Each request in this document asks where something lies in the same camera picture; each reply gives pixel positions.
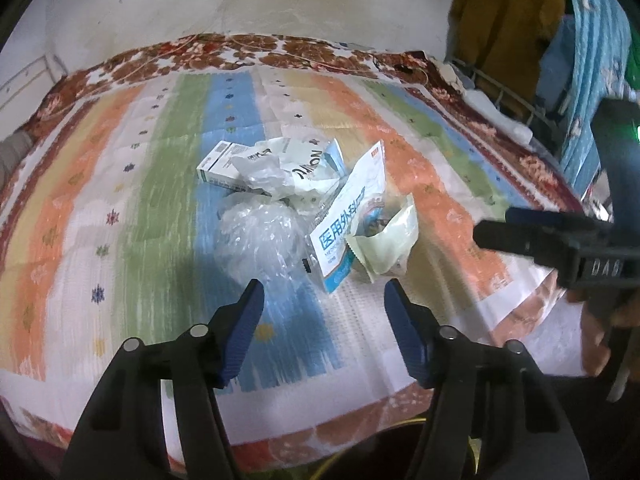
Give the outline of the person's right hand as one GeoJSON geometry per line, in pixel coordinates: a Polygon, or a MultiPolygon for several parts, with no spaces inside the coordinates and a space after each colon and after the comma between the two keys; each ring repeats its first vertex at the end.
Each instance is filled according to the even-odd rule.
{"type": "MultiPolygon", "coordinates": [[[[580,344],[582,345],[582,368],[589,376],[598,376],[608,359],[611,350],[604,342],[606,329],[589,311],[590,292],[587,289],[569,289],[565,295],[569,304],[582,304],[580,316],[580,344]]],[[[629,299],[612,314],[610,325],[617,328],[635,328],[639,326],[639,291],[635,290],[629,299]]]]}

